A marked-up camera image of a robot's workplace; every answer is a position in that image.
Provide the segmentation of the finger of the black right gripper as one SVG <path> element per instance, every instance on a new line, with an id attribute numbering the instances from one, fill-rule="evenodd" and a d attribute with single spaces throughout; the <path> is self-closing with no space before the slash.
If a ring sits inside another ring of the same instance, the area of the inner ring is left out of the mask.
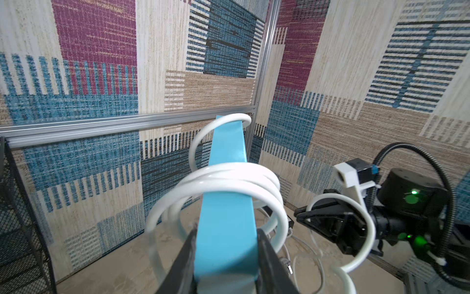
<path id="1" fill-rule="evenodd" d="M 320 235 L 333 235 L 329 231 L 333 222 L 352 215 L 351 212 L 341 213 L 340 204 L 336 200 L 320 200 L 308 210 L 307 206 L 294 211 L 297 223 L 319 233 Z"/>

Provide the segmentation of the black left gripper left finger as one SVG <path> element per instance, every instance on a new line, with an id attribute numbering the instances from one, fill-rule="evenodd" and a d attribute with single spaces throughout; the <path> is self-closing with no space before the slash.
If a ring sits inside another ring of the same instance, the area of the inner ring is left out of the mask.
<path id="1" fill-rule="evenodd" d="M 193 229 L 156 294 L 196 294 L 194 278 L 197 229 Z"/>

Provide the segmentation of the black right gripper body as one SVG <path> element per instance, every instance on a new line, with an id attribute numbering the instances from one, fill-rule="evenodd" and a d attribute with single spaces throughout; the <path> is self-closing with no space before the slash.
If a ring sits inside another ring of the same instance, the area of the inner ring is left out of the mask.
<path id="1" fill-rule="evenodd" d="M 336 200 L 340 204 L 340 212 L 351 212 L 344 219 L 335 220 L 329 229 L 334 236 L 334 243 L 345 255 L 357 256 L 367 237 L 367 224 L 363 217 L 349 204 Z"/>

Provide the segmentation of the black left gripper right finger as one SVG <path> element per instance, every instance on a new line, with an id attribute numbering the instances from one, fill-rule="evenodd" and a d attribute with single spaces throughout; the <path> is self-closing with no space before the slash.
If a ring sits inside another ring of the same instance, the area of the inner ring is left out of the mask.
<path id="1" fill-rule="evenodd" d="M 288 277 L 270 240 L 262 229 L 257 230 L 258 278 L 255 282 L 258 294 L 298 294 L 299 291 Z"/>

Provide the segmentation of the teal power strip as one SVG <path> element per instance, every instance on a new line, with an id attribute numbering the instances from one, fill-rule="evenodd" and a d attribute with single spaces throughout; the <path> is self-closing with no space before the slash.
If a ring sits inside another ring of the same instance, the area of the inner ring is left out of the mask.
<path id="1" fill-rule="evenodd" d="M 248 115 L 219 116 L 214 132 L 209 165 L 246 162 L 242 123 Z M 232 276 L 258 275 L 257 229 L 251 197 L 235 192 L 208 192 L 203 196 L 197 233 L 194 276 L 196 281 Z"/>

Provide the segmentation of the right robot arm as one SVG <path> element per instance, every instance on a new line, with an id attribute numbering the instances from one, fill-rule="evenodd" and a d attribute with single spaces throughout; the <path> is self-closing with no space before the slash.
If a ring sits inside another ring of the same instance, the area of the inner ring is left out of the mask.
<path id="1" fill-rule="evenodd" d="M 444 221 L 440 218 L 449 191 L 437 180 L 411 170 L 391 169 L 378 190 L 379 206 L 372 209 L 378 249 L 371 253 L 383 255 L 383 243 L 394 246 L 409 242 L 415 256 L 432 264 L 443 234 Z M 367 223 L 355 207 L 344 200 L 324 199 L 312 209 L 298 208 L 294 212 L 298 223 L 306 226 L 336 244 L 342 253 L 356 256 L 367 237 Z M 441 268 L 448 277 L 470 287 L 470 226 L 456 221 Z"/>

